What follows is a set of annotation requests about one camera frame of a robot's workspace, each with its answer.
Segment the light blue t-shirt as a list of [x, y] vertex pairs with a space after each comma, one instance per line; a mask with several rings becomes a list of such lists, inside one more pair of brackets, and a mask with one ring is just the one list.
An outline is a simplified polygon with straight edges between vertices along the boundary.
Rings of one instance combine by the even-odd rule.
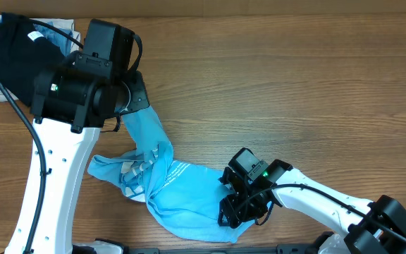
[[95, 155], [88, 173], [143, 202], [166, 230], [189, 240], [235, 243], [252, 222], [219, 226], [219, 203], [230, 191], [222, 171], [173, 158], [173, 146], [152, 107], [122, 117], [135, 150], [120, 157]]

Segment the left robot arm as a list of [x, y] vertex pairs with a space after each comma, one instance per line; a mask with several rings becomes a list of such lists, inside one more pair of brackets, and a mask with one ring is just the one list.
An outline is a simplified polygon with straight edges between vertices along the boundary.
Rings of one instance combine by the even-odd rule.
[[85, 43], [34, 80], [34, 135], [23, 204], [7, 253], [127, 253], [101, 238], [74, 243], [72, 228], [90, 154], [107, 119], [149, 106], [132, 30], [94, 19]]

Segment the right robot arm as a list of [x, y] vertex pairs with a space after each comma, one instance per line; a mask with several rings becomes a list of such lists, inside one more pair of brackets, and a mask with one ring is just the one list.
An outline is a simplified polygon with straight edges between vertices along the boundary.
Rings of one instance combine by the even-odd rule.
[[219, 181], [232, 190], [219, 203], [219, 226], [261, 226], [279, 206], [330, 229], [306, 253], [406, 253], [406, 209], [390, 196], [371, 201], [338, 192], [282, 160], [267, 164], [246, 147]]

